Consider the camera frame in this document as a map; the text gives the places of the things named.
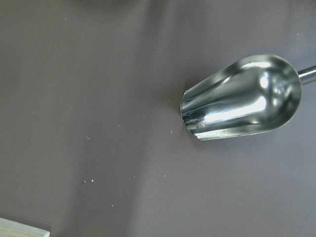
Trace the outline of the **bamboo cutting board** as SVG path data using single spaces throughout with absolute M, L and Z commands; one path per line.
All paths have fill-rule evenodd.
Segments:
M 0 219 L 1 237 L 49 237 L 50 232 L 15 221 Z

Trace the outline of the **steel scoop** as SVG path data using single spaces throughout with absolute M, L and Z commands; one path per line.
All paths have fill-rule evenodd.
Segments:
M 265 133 L 292 119 L 303 85 L 315 80 L 315 66 L 298 71 L 276 55 L 247 56 L 187 89 L 181 117 L 202 141 Z

